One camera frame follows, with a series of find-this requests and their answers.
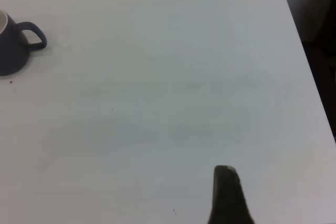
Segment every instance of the dark plastic object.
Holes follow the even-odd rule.
[[[31,22],[16,24],[9,15],[7,19],[7,25],[0,33],[0,76],[16,73],[27,63],[31,51],[41,50],[47,46],[46,36],[35,24]],[[41,42],[29,44],[23,30],[33,31]]]
[[[254,224],[236,170],[216,166],[212,211],[208,224]]]

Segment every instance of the table surface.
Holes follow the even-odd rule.
[[[0,80],[2,223],[206,223],[219,164],[257,223],[336,221],[335,143],[286,0],[0,3],[49,41]]]

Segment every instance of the mug handle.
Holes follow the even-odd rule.
[[[40,39],[41,42],[29,44],[29,48],[32,51],[44,49],[47,46],[47,38],[44,33],[41,31],[37,25],[33,24],[32,22],[22,22],[15,25],[16,31],[23,31],[23,30],[30,30],[33,31]]]

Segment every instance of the mug rim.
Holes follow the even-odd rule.
[[[1,10],[1,9],[0,9],[0,13],[3,13],[4,16],[5,16],[5,18],[6,18],[6,21],[5,21],[4,25],[3,25],[3,27],[0,27],[0,35],[1,35],[1,33],[5,30],[5,28],[6,28],[7,24],[8,24],[8,15],[7,15],[7,13],[4,10]]]

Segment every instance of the dark blue mug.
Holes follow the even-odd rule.
[[[23,30],[33,31],[41,42],[29,44]],[[35,24],[16,24],[6,12],[0,10],[0,76],[16,73],[27,63],[31,51],[46,46],[47,38]]]

